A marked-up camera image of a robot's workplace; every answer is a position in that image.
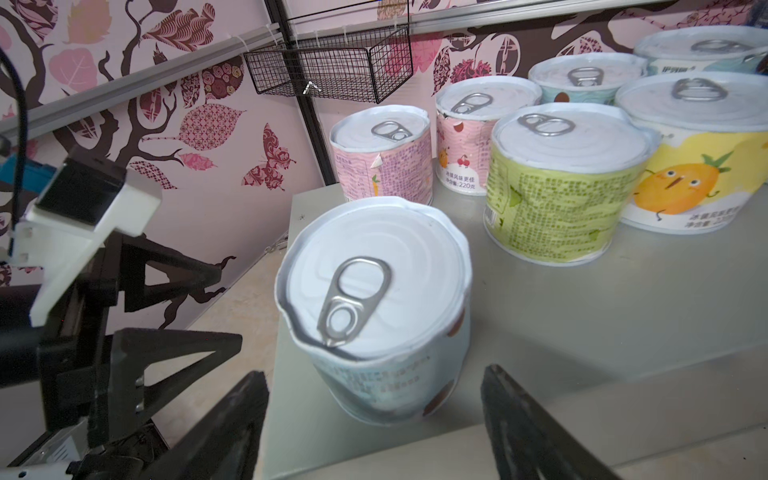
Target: yellow label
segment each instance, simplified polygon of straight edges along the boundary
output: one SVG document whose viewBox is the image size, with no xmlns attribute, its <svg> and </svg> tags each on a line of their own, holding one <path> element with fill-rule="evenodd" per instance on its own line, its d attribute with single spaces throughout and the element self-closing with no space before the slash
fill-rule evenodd
<svg viewBox="0 0 768 480">
<path fill-rule="evenodd" d="M 504 247 L 534 260 L 566 263 L 600 252 L 645 165 L 609 174 L 572 174 L 526 167 L 496 148 L 488 175 L 485 217 Z"/>
<path fill-rule="evenodd" d="M 768 132 L 661 133 L 664 142 L 624 212 L 628 220 L 670 230 L 718 227 L 768 178 Z"/>
</svg>

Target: can lid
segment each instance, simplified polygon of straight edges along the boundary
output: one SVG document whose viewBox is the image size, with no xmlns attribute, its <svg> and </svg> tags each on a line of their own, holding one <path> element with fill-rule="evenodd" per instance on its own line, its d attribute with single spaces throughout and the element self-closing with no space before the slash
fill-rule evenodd
<svg viewBox="0 0 768 480">
<path fill-rule="evenodd" d="M 768 77 L 724 71 L 654 75 L 626 84 L 616 104 L 633 117 L 715 132 L 768 131 Z"/>
<path fill-rule="evenodd" d="M 536 105 L 541 87 L 506 75 L 469 78 L 443 88 L 435 97 L 437 110 L 462 120 L 498 120 L 518 108 Z"/>
<path fill-rule="evenodd" d="M 576 174 L 604 174 L 644 162 L 659 134 L 636 127 L 620 108 L 554 103 L 521 108 L 493 129 L 494 145 L 519 164 Z"/>
<path fill-rule="evenodd" d="M 562 55 L 534 65 L 528 78 L 550 88 L 607 90 L 642 77 L 647 64 L 645 58 L 628 53 Z"/>
<path fill-rule="evenodd" d="M 649 58 L 722 60 L 768 49 L 768 30 L 740 25 L 710 25 L 660 31 L 640 40 L 635 55 Z"/>
<path fill-rule="evenodd" d="M 331 145 L 348 152 L 386 151 L 421 137 L 429 115 L 409 105 L 383 105 L 351 114 L 331 128 Z"/>
<path fill-rule="evenodd" d="M 372 197 L 336 207 L 304 229 L 277 274 L 275 299 L 302 347 L 381 359 L 449 330 L 471 283 L 468 242 L 443 212 Z M 345 296 L 375 305 L 344 305 Z M 326 313 L 329 323 L 319 322 Z M 353 332 L 349 322 L 345 329 L 356 314 L 362 328 Z"/>
</svg>

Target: canned food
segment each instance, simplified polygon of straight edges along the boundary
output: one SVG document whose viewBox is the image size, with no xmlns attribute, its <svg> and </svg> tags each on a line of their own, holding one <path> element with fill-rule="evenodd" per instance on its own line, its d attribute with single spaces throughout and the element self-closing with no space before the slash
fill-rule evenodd
<svg viewBox="0 0 768 480">
<path fill-rule="evenodd" d="M 347 200 L 394 195 L 432 202 L 432 139 L 421 108 L 359 111 L 331 128 L 330 142 Z"/>
<path fill-rule="evenodd" d="M 524 78 L 470 78 L 443 88 L 437 104 L 437 178 L 449 189 L 485 195 L 496 121 L 538 104 L 541 89 Z"/>
<path fill-rule="evenodd" d="M 277 307 L 352 417 L 391 425 L 434 412 L 469 348 L 464 235 L 398 197 L 343 204 L 307 226 L 275 281 Z"/>
<path fill-rule="evenodd" d="M 616 102 L 662 143 L 622 221 L 663 233 L 725 227 L 768 178 L 768 78 L 669 74 L 623 86 Z"/>
<path fill-rule="evenodd" d="M 648 74 L 684 71 L 755 73 L 768 54 L 768 31 L 715 25 L 660 31 L 640 40 L 634 54 L 648 59 Z"/>
<path fill-rule="evenodd" d="M 616 107 L 543 104 L 493 129 L 485 228 L 533 263 L 580 265 L 611 242 L 659 134 Z"/>
<path fill-rule="evenodd" d="M 541 103 L 611 105 L 621 85 L 645 75 L 647 63 L 628 53 L 562 55 L 534 65 L 528 78 L 541 86 Z"/>
</svg>

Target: gray table surface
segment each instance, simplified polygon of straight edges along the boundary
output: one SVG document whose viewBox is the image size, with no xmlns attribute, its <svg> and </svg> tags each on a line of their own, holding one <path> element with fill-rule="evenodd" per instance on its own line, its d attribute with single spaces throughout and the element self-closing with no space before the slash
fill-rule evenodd
<svg viewBox="0 0 768 480">
<path fill-rule="evenodd" d="M 343 201 L 339 185 L 296 195 L 290 242 Z M 534 265 L 498 248 L 482 226 L 484 197 L 435 182 L 433 206 L 467 236 L 475 275 L 472 344 L 452 397 L 424 422 L 386 429 L 358 422 L 336 404 L 281 323 L 264 478 L 287 478 L 481 423 L 479 389 L 490 363 L 503 366 L 540 402 L 556 404 L 591 387 L 768 340 L 765 187 L 722 230 L 672 236 L 620 225 L 605 255 L 571 268 Z"/>
</svg>

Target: black wire basket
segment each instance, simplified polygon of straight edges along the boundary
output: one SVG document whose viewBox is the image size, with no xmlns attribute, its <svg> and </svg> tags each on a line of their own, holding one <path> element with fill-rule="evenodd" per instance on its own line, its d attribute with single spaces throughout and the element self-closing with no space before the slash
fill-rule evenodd
<svg viewBox="0 0 768 480">
<path fill-rule="evenodd" d="M 245 54 L 260 94 L 381 103 L 413 76 L 407 24 L 278 41 Z"/>
</svg>

